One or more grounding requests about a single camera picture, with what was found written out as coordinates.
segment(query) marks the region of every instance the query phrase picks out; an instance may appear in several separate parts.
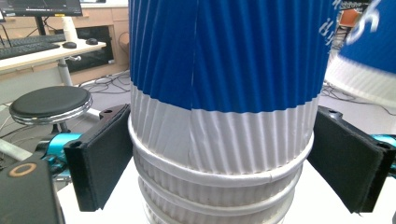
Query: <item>paper cup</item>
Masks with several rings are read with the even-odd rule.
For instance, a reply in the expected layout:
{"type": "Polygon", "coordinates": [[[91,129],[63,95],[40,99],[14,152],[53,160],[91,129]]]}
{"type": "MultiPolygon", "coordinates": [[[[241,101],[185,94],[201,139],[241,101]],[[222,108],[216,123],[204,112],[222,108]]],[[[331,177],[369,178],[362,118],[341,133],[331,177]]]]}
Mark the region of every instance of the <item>paper cup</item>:
{"type": "Polygon", "coordinates": [[[244,206],[254,203],[259,206],[259,203],[276,198],[279,192],[291,186],[294,187],[300,177],[302,167],[296,167],[295,170],[290,171],[289,175],[269,183],[246,187],[214,187],[191,183],[169,175],[143,158],[137,157],[135,157],[135,163],[137,163],[138,173],[153,189],[163,189],[161,192],[166,191],[167,194],[177,195],[180,199],[212,206],[244,206]]]}
{"type": "Polygon", "coordinates": [[[131,1],[132,132],[211,174],[296,158],[315,122],[335,27],[329,1],[131,1]]]}
{"type": "Polygon", "coordinates": [[[216,214],[209,215],[191,211],[165,200],[141,180],[139,180],[139,185],[148,206],[146,208],[148,220],[154,220],[151,223],[278,223],[289,210],[294,196],[293,189],[287,192],[281,200],[275,202],[273,206],[255,213],[239,215],[235,213],[237,210],[232,208],[218,207],[219,211],[216,214]]]}
{"type": "Polygon", "coordinates": [[[329,65],[326,80],[375,104],[396,107],[396,2],[373,1],[329,65]]]}

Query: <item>stool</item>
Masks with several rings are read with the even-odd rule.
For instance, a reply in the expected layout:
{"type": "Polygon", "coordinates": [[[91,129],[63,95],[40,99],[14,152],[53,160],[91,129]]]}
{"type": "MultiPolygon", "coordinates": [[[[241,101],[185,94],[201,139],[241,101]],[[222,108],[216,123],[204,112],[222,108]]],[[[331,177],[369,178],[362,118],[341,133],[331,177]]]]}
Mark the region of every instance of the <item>stool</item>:
{"type": "Polygon", "coordinates": [[[59,124],[62,133],[69,133],[65,121],[82,115],[91,105],[92,97],[87,90],[54,86],[24,94],[11,104],[9,114],[20,124],[53,124],[53,133],[59,132],[59,124]]]}

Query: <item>white desk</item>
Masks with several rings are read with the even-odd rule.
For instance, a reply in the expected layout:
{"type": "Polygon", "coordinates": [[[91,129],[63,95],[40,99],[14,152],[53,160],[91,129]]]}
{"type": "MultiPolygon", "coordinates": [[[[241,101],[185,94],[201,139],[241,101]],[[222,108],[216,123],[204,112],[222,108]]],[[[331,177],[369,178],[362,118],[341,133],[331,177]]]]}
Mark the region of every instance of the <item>white desk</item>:
{"type": "MultiPolygon", "coordinates": [[[[329,98],[322,98],[319,103],[342,112],[346,121],[367,133],[396,133],[396,118],[378,106],[353,105],[329,98]]],[[[137,177],[134,162],[131,161],[105,209],[94,213],[79,212],[72,185],[61,189],[58,196],[66,224],[147,223],[137,177]]],[[[395,200],[396,179],[388,177],[373,213],[350,214],[327,182],[306,161],[294,201],[283,224],[391,224],[396,211],[395,200]]]]}
{"type": "MultiPolygon", "coordinates": [[[[143,210],[143,198],[137,184],[134,160],[125,169],[104,210],[80,212],[73,185],[58,192],[66,224],[143,224],[147,223],[143,210]]],[[[396,210],[390,202],[396,199],[396,180],[388,178],[373,213],[350,214],[326,181],[311,166],[304,163],[300,181],[296,187],[293,204],[283,224],[294,223],[348,223],[390,224],[396,210]]]]}
{"type": "Polygon", "coordinates": [[[106,46],[87,45],[77,41],[76,49],[50,49],[0,61],[0,104],[9,103],[21,95],[59,84],[73,85],[65,58],[95,51],[106,46]]]}

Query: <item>drawer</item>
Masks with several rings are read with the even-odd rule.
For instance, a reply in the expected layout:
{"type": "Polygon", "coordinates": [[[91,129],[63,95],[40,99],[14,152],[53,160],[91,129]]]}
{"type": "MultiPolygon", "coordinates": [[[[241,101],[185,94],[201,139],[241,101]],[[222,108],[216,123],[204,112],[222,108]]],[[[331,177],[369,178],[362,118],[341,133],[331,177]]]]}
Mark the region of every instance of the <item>drawer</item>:
{"type": "Polygon", "coordinates": [[[36,28],[34,17],[6,17],[6,22],[2,23],[7,29],[14,28],[36,28]]]}
{"type": "MultiPolygon", "coordinates": [[[[82,9],[82,16],[72,17],[76,28],[111,25],[113,18],[111,8],[88,8],[82,9]]],[[[47,24],[55,29],[63,29],[62,18],[49,17],[47,24]]]]}
{"type": "Polygon", "coordinates": [[[113,14],[113,21],[128,21],[128,7],[114,7],[111,8],[113,14]]]}

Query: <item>white logo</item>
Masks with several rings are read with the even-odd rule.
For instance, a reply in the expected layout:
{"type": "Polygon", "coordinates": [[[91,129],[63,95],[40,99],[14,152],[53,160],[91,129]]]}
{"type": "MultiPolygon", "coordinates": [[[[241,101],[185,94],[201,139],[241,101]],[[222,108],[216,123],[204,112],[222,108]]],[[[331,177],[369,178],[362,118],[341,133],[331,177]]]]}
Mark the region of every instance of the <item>white logo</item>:
{"type": "Polygon", "coordinates": [[[369,21],[371,22],[370,33],[376,32],[379,24],[379,11],[376,9],[376,7],[380,2],[381,0],[374,0],[370,4],[370,6],[367,7],[366,12],[359,20],[358,26],[356,26],[355,29],[350,33],[350,35],[346,38],[347,45],[353,44],[355,43],[355,41],[361,38],[361,35],[364,31],[364,26],[369,21]]]}

